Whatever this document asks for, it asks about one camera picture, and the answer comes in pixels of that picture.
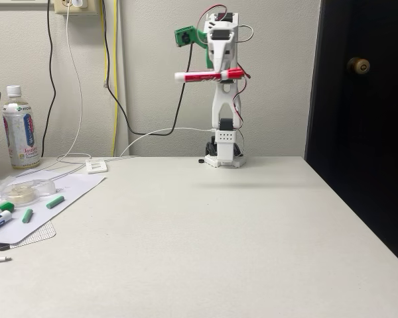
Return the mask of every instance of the water bottle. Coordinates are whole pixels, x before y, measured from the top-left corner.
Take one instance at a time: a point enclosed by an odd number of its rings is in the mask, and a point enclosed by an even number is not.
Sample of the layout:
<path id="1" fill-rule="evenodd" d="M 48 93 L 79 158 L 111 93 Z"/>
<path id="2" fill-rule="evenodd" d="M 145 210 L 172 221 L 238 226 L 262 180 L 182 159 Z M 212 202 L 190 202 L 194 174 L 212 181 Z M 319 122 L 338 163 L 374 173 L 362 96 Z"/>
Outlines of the water bottle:
<path id="1" fill-rule="evenodd" d="M 19 85 L 7 86 L 7 96 L 9 100 L 3 107 L 3 121 L 12 167 L 28 169 L 38 166 L 40 156 L 31 106 L 22 99 Z"/>

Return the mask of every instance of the door knob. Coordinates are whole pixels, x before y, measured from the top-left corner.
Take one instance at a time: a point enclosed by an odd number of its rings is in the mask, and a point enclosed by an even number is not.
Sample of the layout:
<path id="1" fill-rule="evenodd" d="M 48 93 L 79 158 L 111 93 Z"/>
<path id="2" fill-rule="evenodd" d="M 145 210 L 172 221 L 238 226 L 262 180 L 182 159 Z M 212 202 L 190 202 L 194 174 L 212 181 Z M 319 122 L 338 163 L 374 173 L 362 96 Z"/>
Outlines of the door knob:
<path id="1" fill-rule="evenodd" d="M 358 75 L 364 75 L 370 71 L 370 63 L 365 58 L 352 58 L 346 67 L 348 71 Z"/>

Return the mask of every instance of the white power adapter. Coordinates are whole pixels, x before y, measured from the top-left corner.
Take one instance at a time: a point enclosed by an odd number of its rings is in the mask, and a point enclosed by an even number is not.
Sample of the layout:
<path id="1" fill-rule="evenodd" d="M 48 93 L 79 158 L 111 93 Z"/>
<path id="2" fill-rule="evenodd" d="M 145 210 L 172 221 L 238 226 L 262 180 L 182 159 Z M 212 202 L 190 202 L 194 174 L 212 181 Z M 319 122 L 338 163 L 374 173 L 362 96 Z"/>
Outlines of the white power adapter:
<path id="1" fill-rule="evenodd" d="M 69 5 L 70 0 L 64 0 L 65 5 Z M 72 5 L 78 8 L 86 8 L 88 6 L 87 0 L 72 0 Z"/>

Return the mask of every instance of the black door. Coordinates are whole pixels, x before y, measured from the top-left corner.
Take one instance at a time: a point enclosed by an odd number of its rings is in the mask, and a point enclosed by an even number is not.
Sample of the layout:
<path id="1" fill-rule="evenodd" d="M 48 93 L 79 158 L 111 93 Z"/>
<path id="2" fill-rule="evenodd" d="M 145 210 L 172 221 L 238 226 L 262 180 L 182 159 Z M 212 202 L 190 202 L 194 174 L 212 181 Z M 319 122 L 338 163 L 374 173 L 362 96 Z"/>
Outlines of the black door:
<path id="1" fill-rule="evenodd" d="M 398 0 L 323 1 L 306 160 L 398 256 Z"/>

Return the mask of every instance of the white paper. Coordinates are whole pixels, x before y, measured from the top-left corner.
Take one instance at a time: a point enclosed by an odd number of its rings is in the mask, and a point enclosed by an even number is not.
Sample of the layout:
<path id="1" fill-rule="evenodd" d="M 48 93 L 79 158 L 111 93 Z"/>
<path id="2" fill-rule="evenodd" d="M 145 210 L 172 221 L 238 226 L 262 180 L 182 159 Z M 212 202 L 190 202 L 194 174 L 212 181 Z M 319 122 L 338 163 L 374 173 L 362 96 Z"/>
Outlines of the white paper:
<path id="1" fill-rule="evenodd" d="M 19 184 L 31 180 L 44 180 L 56 176 L 59 176 L 59 174 L 49 171 L 39 171 L 35 174 L 19 177 L 14 183 Z M 13 211 L 12 219 L 0 227 L 0 243 L 15 244 L 23 240 L 27 235 L 62 212 L 83 194 L 96 187 L 104 178 L 99 175 L 70 174 L 57 179 L 54 184 L 56 190 L 61 189 L 58 193 L 48 197 L 41 197 L 40 201 L 28 207 L 20 207 Z M 61 195 L 65 197 L 65 201 L 52 209 L 47 209 L 46 204 Z M 22 223 L 23 215 L 28 208 L 33 210 L 33 215 L 29 223 Z"/>

